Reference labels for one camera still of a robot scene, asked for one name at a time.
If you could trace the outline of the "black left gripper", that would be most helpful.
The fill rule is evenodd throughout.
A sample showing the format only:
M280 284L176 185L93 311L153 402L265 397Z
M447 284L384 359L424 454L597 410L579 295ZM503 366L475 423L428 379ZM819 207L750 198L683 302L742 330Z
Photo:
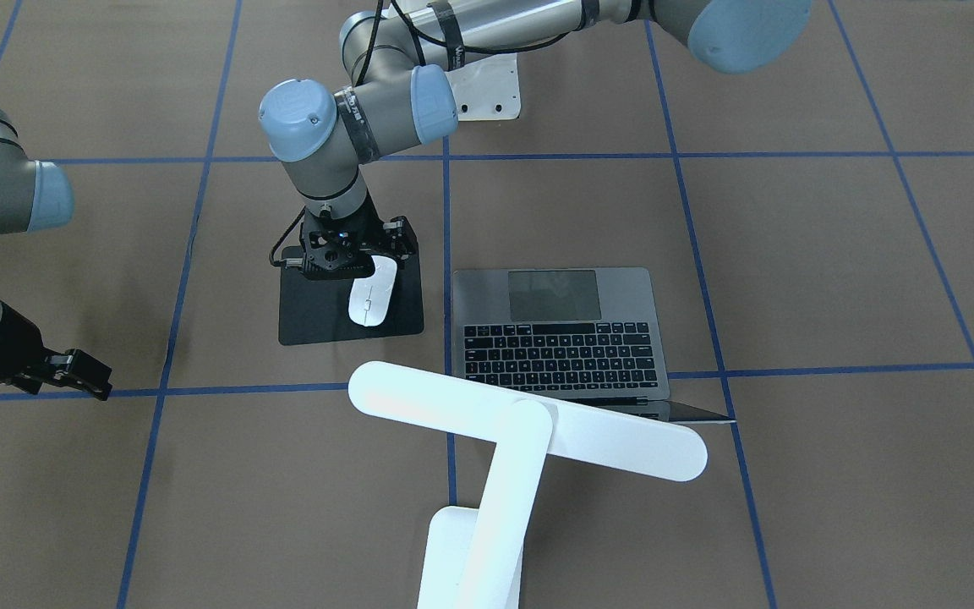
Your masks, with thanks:
M306 280L356 280L375 273L374 257L386 257L403 268L416 255L416 232L405 216L383 222L374 207L360 207L347 218L319 216L308 208L290 224L300 228L302 253L283 259L285 267L299 270Z

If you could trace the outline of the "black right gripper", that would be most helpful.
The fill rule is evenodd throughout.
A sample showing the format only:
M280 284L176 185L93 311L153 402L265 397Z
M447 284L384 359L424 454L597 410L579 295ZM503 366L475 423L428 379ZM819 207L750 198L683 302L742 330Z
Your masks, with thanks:
M0 382L14 385L24 373L39 371L39 381L84 391L107 401L112 367L81 349L57 352L44 347L39 328L15 309L3 305L0 320Z

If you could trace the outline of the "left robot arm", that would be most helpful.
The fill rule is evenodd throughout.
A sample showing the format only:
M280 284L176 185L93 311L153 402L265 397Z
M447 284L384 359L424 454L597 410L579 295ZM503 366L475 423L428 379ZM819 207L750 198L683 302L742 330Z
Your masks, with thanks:
M403 267L418 254L409 220L379 219L362 169L444 139L460 103L450 74L480 59L533 52L602 22L638 20L668 32L697 61L745 74L779 58L807 27L808 1L395 1L349 16L339 35L348 84L285 80L260 100L271 154L302 198L301 254L278 257L308 280L359 280L375 257Z

